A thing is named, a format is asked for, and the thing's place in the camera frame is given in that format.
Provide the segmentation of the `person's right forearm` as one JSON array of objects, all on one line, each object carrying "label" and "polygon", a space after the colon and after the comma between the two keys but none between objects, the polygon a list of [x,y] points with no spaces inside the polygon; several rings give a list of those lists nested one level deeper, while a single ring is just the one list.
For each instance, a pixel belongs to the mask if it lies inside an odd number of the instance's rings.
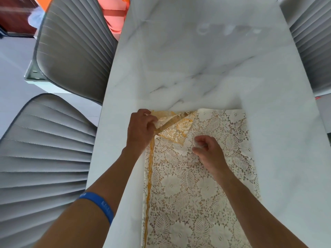
[{"label": "person's right forearm", "polygon": [[308,248],[232,173],[217,176],[252,248]]}]

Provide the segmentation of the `white and gold lace tablecloth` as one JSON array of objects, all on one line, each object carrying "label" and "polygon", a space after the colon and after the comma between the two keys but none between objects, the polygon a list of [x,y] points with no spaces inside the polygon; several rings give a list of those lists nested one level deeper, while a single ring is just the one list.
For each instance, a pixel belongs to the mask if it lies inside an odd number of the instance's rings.
[{"label": "white and gold lace tablecloth", "polygon": [[145,152],[141,248],[251,248],[222,188],[192,147],[209,135],[234,175],[260,199],[244,110],[152,111]]}]

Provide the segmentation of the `person's right hand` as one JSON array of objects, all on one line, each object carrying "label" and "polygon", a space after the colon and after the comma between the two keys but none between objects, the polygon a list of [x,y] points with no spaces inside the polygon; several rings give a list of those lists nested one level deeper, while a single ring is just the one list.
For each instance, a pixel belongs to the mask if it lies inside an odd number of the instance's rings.
[{"label": "person's right hand", "polygon": [[208,158],[200,159],[204,167],[211,173],[219,185],[222,180],[230,174],[231,170],[226,163],[223,151],[214,137],[201,135],[196,136],[194,140],[200,148],[208,148]]}]

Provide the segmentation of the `dark wooden cabinet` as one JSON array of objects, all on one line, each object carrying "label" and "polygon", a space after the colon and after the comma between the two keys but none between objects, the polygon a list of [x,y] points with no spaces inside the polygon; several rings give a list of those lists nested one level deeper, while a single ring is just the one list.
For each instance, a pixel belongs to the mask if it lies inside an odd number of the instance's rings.
[{"label": "dark wooden cabinet", "polygon": [[33,38],[28,17],[37,7],[35,0],[0,0],[0,37]]}]

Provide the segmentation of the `blue wristband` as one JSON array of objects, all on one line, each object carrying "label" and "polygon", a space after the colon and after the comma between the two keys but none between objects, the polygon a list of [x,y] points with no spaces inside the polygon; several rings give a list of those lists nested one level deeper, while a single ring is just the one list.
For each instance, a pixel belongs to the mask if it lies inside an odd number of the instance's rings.
[{"label": "blue wristband", "polygon": [[100,208],[100,210],[106,216],[106,218],[111,226],[113,219],[114,219],[114,212],[111,209],[110,205],[106,202],[106,200],[103,197],[99,196],[98,194],[96,194],[94,192],[84,192],[78,197],[78,199],[89,200],[89,201],[93,202],[96,206],[98,206]]}]

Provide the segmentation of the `orange pink cloth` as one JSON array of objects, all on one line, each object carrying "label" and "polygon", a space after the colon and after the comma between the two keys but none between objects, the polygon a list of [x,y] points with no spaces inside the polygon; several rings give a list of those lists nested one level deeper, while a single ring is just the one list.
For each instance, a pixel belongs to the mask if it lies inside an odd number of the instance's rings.
[{"label": "orange pink cloth", "polygon": [[108,28],[119,41],[130,0],[98,0]]}]

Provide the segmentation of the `grey ribbed chair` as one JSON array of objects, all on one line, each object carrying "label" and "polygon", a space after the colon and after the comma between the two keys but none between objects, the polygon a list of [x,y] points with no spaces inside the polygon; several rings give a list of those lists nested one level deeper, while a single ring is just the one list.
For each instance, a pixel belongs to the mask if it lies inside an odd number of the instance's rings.
[{"label": "grey ribbed chair", "polygon": [[31,248],[86,188],[97,126],[44,93],[0,139],[0,248]]},{"label": "grey ribbed chair", "polygon": [[331,0],[277,0],[315,96],[331,93]]},{"label": "grey ribbed chair", "polygon": [[32,63],[48,82],[102,105],[117,45],[97,0],[52,0]]}]

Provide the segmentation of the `person's left hand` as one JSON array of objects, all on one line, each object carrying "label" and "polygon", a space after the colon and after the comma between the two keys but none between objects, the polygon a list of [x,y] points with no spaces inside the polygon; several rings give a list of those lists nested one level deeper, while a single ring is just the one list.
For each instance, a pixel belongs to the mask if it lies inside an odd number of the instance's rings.
[{"label": "person's left hand", "polygon": [[156,129],[154,133],[149,133],[144,128],[141,123],[141,109],[139,109],[130,116],[126,147],[132,150],[133,153],[140,156],[155,136],[155,133]]}]

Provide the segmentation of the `person's left forearm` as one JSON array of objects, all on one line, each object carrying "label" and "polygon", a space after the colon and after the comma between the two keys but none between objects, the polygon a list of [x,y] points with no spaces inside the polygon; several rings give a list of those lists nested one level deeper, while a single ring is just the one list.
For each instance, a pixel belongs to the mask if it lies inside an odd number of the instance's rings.
[{"label": "person's left forearm", "polygon": [[[86,191],[103,197],[114,216],[140,156],[125,147],[114,164]],[[110,224],[98,206],[89,200],[77,199],[54,221],[34,248],[102,248],[109,229]]]}]

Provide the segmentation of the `light blue cloth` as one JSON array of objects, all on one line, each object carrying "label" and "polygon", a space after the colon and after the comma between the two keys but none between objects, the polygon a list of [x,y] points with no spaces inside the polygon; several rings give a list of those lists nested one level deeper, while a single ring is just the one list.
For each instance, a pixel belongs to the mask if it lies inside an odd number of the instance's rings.
[{"label": "light blue cloth", "polygon": [[28,17],[28,24],[36,29],[39,29],[43,21],[45,11],[42,7],[36,7]]}]

